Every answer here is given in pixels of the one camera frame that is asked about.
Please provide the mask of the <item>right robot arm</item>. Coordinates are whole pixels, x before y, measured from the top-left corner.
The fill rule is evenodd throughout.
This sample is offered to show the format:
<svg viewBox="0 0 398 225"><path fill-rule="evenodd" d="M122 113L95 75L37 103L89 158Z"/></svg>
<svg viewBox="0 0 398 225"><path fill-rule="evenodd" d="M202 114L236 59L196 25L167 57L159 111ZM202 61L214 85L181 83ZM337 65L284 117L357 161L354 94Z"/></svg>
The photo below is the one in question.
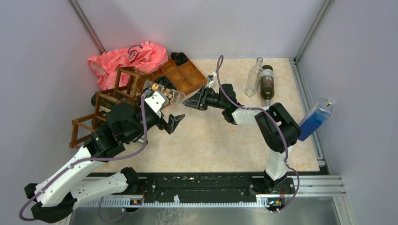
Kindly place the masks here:
<svg viewBox="0 0 398 225"><path fill-rule="evenodd" d="M264 187L270 193L277 193L282 188L287 178L287 159L301 134L298 124L282 104L263 108L244 107L237 101L232 84L226 83L220 86L219 92L202 86L184 100L183 105L201 111L209 107L219 108L228 123L257 126L270 148Z"/></svg>

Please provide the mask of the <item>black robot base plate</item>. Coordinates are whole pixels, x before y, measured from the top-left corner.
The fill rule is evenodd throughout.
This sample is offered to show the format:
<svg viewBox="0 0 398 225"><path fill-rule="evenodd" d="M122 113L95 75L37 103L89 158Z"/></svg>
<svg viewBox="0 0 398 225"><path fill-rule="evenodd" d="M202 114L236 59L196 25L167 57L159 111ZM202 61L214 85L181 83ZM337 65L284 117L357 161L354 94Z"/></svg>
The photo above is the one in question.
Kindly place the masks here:
<svg viewBox="0 0 398 225"><path fill-rule="evenodd" d="M264 172L143 172L136 190L123 193L144 194L145 203L171 203L175 196L181 203L253 203L256 195L286 197L295 192L292 178L272 184Z"/></svg>

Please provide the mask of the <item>clear glass bottle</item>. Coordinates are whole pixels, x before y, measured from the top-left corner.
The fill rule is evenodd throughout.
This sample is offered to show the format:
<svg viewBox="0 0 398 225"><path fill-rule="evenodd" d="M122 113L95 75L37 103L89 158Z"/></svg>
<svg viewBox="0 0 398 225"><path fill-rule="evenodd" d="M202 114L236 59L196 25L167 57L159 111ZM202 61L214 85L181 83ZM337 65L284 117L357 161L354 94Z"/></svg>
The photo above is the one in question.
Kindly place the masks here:
<svg viewBox="0 0 398 225"><path fill-rule="evenodd" d="M245 83L244 93L248 97L252 97L256 92L259 85L259 74L262 71L263 58L258 57L255 65L249 70L249 74Z"/></svg>

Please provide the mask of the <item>green wine bottle silver neck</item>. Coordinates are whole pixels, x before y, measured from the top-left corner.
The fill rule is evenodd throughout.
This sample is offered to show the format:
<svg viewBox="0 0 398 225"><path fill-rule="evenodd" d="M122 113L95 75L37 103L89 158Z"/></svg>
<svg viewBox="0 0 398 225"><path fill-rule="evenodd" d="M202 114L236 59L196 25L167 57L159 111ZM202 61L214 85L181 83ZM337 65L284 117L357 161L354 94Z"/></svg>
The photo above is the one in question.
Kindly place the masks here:
<svg viewBox="0 0 398 225"><path fill-rule="evenodd" d="M143 145L147 145L148 144L148 140L145 138L139 138L137 140L138 143L143 144Z"/></svg>

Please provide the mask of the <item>blue liquid square bottle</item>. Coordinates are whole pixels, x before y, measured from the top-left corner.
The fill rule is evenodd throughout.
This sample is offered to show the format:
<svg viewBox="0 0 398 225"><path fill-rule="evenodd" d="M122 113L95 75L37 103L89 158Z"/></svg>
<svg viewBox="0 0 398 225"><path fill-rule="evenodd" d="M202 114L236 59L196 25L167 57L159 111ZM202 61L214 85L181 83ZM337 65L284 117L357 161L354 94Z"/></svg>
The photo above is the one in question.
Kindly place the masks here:
<svg viewBox="0 0 398 225"><path fill-rule="evenodd" d="M320 98L298 124L301 130L298 140L304 141L328 120L335 104L336 100L331 97Z"/></svg>

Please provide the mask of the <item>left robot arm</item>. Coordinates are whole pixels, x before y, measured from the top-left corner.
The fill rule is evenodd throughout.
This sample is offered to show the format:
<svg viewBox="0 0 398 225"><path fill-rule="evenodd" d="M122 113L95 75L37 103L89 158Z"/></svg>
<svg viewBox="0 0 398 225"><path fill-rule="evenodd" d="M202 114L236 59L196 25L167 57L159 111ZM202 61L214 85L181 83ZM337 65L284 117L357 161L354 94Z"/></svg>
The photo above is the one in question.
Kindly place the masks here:
<svg viewBox="0 0 398 225"><path fill-rule="evenodd" d="M143 112L120 103L106 114L106 124L89 136L73 158L47 180L28 184L24 191L31 206L33 220L56 223L68 217L86 202L112 194L140 193L139 175L131 167L125 167L105 179L81 185L88 174L112 161L125 150L125 145L147 138L153 126L171 134L184 115L170 115L164 120L148 104L142 104Z"/></svg>

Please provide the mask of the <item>green wine bottle black neck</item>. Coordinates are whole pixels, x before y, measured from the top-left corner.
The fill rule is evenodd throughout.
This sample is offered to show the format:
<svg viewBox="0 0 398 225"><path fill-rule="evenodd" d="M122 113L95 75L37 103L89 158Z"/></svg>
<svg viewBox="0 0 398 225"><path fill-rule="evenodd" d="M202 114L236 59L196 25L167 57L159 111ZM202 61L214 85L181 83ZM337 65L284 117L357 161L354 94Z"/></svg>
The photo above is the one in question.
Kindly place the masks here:
<svg viewBox="0 0 398 225"><path fill-rule="evenodd" d="M96 94L94 94L94 95L92 96L92 98L91 98L91 105L92 105L92 106L95 106L96 103L97 103L97 96L96 96ZM103 97L100 97L100 98L99 98L98 103L99 103L99 109L100 109L101 111L106 112L106 113L107 113L107 112L110 112L110 111L112 110L112 108L116 105L115 102L112 102L112 101L110 101L110 100L107 100L107 99L105 99L105 98L103 98Z"/></svg>

